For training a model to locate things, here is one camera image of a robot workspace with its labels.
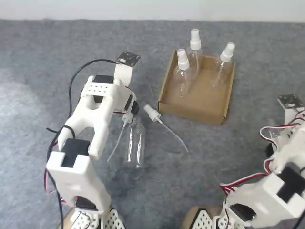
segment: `spray bottle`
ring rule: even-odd
[[[174,70],[173,83],[178,97],[188,94],[192,84],[192,70],[184,49],[177,51],[178,66]]]
[[[212,79],[212,87],[222,86],[228,78],[233,66],[231,58],[233,56],[234,49],[235,44],[232,42],[228,43],[220,57],[217,59],[216,74]]]
[[[199,74],[203,58],[199,29],[191,30],[190,47],[187,49],[187,56],[189,58],[190,66],[193,70],[192,78],[194,80]]]

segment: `cardboard box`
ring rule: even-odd
[[[216,69],[216,58],[204,56],[201,71],[186,97],[175,95],[171,82],[173,71],[177,66],[177,52],[174,51],[161,88],[158,110],[160,112],[189,118],[198,122],[221,125],[227,116],[233,85],[235,63],[224,85],[219,88],[211,86]]]

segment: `white wall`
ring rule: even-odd
[[[305,22],[305,0],[0,0],[12,20],[199,20]]]

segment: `robotic arm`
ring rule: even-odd
[[[114,76],[90,76],[73,115],[58,136],[58,151],[53,151],[47,170],[65,202],[89,217],[83,228],[101,228],[108,217],[111,198],[95,173],[92,160],[102,156],[112,114],[123,115],[131,123],[139,107],[128,88],[132,69],[140,56],[124,52],[118,59]],[[94,129],[91,141],[77,139],[87,127]]]
[[[267,173],[257,174],[264,178],[238,188],[233,185],[241,184],[243,179],[233,185],[223,185],[228,195],[220,215],[210,217],[201,209],[190,228],[271,227],[304,213],[305,108],[295,95],[280,96],[279,102],[285,109],[285,125],[276,127],[280,130],[278,135],[265,137],[273,143],[273,152],[265,161],[269,162]]]

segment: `white spray cap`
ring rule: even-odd
[[[229,62],[233,56],[233,51],[235,49],[235,44],[230,42],[227,43],[227,47],[223,50],[220,55],[220,60],[223,62]]]
[[[189,59],[187,58],[185,49],[179,49],[178,55],[178,67],[181,70],[186,70],[190,67]]]
[[[201,40],[200,40],[200,36],[199,36],[199,29],[191,30],[190,47],[192,50],[201,49]]]
[[[153,109],[149,104],[146,104],[144,106],[144,110],[149,115],[149,117],[152,119],[153,122],[157,121],[161,115],[159,112],[157,112],[155,109]]]

